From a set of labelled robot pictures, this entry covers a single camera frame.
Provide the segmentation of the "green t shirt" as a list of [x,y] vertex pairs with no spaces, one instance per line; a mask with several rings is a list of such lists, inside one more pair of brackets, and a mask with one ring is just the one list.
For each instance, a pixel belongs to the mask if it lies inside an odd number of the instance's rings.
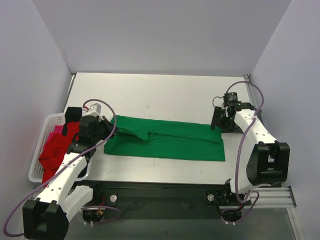
[[114,156],[224,162],[222,131],[208,124],[135,118],[111,120],[118,131],[104,145]]

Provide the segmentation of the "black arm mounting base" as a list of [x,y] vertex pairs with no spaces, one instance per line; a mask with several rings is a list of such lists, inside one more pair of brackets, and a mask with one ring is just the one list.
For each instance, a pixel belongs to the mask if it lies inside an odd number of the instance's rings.
[[235,222],[251,201],[239,203],[227,184],[148,183],[83,180],[93,189],[81,216],[102,224],[113,220],[214,220]]

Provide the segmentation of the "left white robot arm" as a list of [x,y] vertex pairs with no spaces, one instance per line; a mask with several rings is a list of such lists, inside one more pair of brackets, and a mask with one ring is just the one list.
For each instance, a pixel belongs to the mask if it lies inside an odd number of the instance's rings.
[[115,135],[116,125],[99,114],[83,116],[79,132],[72,138],[55,175],[44,190],[22,208],[24,237],[30,240],[63,240],[71,219],[87,203],[95,206],[101,193],[89,186],[77,186],[69,193],[79,174],[88,165],[97,147]]

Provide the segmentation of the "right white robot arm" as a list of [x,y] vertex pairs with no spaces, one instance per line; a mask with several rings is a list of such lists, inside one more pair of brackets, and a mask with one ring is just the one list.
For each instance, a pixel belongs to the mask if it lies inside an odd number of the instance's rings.
[[[249,102],[241,102],[235,92],[223,96],[222,106],[215,106],[210,125],[212,130],[220,129],[224,134],[242,131],[234,178],[230,187],[221,192],[222,200],[233,204],[240,197],[262,186],[283,183],[288,178],[290,147],[279,142],[265,128],[259,119],[258,110]],[[242,147],[248,141],[253,145],[245,170],[240,169]]]

